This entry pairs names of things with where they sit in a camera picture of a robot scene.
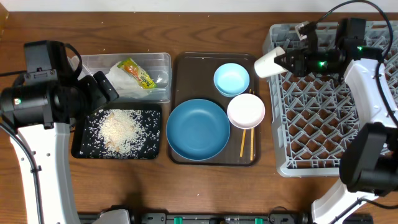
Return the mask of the white napkin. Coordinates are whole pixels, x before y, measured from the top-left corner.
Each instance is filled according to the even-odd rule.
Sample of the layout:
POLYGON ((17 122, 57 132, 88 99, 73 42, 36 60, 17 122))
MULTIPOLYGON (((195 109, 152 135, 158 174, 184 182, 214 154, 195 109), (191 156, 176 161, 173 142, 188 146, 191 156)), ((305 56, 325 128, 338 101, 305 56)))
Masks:
POLYGON ((120 97, 145 98, 149 92, 141 87, 137 80, 124 70, 118 68, 118 61, 111 68, 106 78, 112 84, 120 97))

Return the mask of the cream plastic cup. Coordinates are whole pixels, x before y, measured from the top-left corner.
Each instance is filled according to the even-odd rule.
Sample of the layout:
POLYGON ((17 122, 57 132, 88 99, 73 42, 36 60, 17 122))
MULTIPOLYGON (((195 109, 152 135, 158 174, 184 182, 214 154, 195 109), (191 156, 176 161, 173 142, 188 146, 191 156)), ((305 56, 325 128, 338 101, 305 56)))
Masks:
POLYGON ((258 77, 267 78, 284 73, 287 70, 274 62, 277 56, 285 54, 282 47, 276 47, 254 62, 254 70, 258 77))

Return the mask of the green yellow snack wrapper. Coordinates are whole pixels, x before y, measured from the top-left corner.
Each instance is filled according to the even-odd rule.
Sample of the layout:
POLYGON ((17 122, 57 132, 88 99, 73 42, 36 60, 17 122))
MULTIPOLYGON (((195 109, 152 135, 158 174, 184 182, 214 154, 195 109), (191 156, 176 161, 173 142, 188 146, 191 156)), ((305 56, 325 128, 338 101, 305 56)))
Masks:
POLYGON ((156 83, 149 74, 141 68, 132 58, 127 58, 117 64, 117 67, 125 71, 130 77, 133 77, 138 85, 143 89, 154 89, 156 83))

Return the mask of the grey dishwasher rack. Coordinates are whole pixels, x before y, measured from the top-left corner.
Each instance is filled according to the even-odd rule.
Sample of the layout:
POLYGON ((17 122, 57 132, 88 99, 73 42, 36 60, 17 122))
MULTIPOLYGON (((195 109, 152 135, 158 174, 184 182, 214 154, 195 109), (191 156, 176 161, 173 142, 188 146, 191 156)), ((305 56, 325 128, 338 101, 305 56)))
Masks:
MULTIPOLYGON (((397 103, 397 21, 394 41, 384 61, 386 79, 397 103)), ((276 47, 286 52, 306 47, 296 24, 274 24, 263 54, 276 47)), ((334 49, 337 22, 318 24, 319 50, 334 49)), ((385 51, 389 31, 384 21, 366 22, 365 42, 385 51)), ((345 83, 318 74, 296 78, 290 72, 267 78, 271 93, 272 135, 277 172, 282 177, 336 176, 340 157, 359 131, 353 96, 345 83)))

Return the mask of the light blue small bowl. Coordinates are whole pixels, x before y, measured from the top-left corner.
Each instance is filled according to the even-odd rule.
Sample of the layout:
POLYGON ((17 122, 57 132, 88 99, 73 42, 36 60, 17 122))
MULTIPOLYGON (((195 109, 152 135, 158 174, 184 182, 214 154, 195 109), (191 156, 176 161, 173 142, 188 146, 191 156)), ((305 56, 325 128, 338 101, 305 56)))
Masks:
POLYGON ((246 91, 250 77, 248 71, 237 63, 226 63, 218 67, 213 76, 216 89, 226 97, 235 97, 246 91))

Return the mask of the pink bowl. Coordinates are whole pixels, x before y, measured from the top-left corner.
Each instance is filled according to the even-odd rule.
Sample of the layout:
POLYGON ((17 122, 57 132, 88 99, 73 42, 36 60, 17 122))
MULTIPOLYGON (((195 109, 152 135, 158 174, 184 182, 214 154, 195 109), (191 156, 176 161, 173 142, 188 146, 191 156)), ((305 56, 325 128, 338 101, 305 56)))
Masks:
POLYGON ((258 96, 245 93, 234 97, 229 102, 226 113, 235 127, 252 129, 262 122, 266 108, 258 96))

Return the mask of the dark blue plate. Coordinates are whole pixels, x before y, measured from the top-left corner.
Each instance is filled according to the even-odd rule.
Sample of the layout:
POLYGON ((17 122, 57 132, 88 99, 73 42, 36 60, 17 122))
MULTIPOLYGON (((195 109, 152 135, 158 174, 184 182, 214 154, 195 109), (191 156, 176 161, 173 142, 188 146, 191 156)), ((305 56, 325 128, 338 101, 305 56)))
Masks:
POLYGON ((169 146, 190 161, 217 156, 231 134, 229 119, 216 103, 204 99, 187 100, 171 112, 166 125, 169 146))

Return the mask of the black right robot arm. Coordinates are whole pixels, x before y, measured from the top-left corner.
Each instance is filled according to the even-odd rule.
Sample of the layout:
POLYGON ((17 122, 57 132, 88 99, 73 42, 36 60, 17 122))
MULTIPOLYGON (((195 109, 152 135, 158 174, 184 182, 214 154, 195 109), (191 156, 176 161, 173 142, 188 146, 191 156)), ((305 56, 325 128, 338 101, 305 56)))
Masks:
POLYGON ((335 48, 318 51, 317 25, 296 27, 308 48, 282 52, 274 62, 297 77, 337 73, 354 98, 361 129, 340 159, 339 179, 312 203, 312 223, 343 223, 364 203, 397 191, 397 105, 386 82, 381 49, 365 42, 366 20, 338 23, 335 48))

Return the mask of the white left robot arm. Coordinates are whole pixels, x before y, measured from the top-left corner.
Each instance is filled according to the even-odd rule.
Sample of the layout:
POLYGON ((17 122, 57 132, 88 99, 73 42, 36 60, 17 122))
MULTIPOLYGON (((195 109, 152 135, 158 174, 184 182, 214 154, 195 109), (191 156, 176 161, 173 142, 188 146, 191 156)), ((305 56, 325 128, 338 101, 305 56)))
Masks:
POLYGON ((70 174, 70 120, 92 114, 118 94, 103 72, 32 76, 1 93, 1 129, 19 160, 27 221, 81 223, 70 174))

